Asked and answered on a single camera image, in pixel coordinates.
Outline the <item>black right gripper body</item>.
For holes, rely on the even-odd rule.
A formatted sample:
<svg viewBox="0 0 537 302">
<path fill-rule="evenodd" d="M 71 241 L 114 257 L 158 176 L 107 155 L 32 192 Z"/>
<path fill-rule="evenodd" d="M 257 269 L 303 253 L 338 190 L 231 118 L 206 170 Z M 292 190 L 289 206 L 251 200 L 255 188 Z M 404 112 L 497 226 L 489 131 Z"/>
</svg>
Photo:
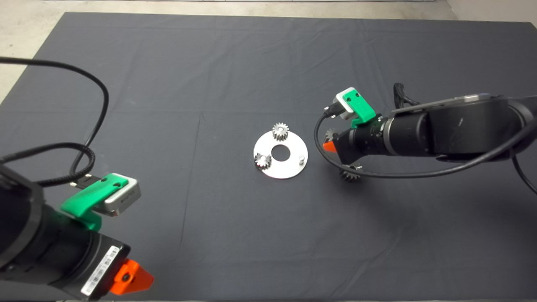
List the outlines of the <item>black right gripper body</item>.
<svg viewBox="0 0 537 302">
<path fill-rule="evenodd" d="M 334 137 L 334 147 L 341 163 L 350 165 L 369 155 L 388 155 L 384 145 L 385 120 L 377 115 L 367 123 L 349 128 Z"/>
</svg>

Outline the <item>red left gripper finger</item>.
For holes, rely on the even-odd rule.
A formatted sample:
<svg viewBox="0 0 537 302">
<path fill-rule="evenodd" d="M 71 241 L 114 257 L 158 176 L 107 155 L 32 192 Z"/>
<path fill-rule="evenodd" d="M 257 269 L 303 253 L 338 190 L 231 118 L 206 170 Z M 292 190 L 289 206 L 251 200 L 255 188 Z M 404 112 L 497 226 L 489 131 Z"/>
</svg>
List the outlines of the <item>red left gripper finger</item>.
<svg viewBox="0 0 537 302">
<path fill-rule="evenodd" d="M 138 262 L 126 259 L 113 278 L 110 292 L 117 296 L 149 290 L 155 277 Z"/>
</svg>

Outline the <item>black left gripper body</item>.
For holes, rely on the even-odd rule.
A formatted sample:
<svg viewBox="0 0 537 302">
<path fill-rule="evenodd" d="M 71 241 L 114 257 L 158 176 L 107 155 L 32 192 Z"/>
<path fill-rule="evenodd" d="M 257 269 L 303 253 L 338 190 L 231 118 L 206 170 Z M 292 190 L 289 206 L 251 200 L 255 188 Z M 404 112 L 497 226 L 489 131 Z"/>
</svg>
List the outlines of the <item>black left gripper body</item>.
<svg viewBox="0 0 537 302">
<path fill-rule="evenodd" d="M 12 261 L 12 280 L 46 284 L 81 300 L 99 300 L 111 291 L 129 252 L 129 245 L 46 205 L 35 236 Z"/>
</svg>

